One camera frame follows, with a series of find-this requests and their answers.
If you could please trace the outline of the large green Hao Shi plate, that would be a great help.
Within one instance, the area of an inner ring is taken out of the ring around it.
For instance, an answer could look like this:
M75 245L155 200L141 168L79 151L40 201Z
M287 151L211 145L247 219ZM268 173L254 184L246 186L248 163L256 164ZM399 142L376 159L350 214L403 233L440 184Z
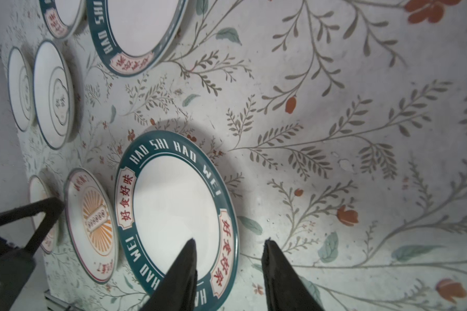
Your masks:
M124 153L115 183L114 213L131 270L146 293L163 284L189 240L197 246L196 310L218 310L231 292L239 230L227 187L192 141L155 130Z

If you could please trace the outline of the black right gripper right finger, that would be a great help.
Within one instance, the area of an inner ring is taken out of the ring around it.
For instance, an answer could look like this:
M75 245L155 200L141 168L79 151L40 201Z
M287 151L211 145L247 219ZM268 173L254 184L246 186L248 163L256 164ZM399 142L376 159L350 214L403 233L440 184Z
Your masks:
M322 310L271 239L264 243L262 271L269 310Z

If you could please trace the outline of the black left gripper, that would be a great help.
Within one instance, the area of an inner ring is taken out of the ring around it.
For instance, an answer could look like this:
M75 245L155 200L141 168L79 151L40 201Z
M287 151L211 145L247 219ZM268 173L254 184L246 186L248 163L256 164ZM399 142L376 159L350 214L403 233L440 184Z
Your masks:
M48 198L0 213L0 227L17 220L45 216L26 247L19 248L0 237L0 310L10 310L36 267L34 254L56 224L65 205L58 198Z

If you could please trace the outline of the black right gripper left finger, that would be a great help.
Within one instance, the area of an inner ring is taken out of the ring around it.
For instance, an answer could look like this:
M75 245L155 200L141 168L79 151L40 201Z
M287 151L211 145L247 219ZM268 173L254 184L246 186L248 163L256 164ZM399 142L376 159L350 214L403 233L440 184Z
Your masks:
M141 310L193 310L197 293L197 249L188 240Z

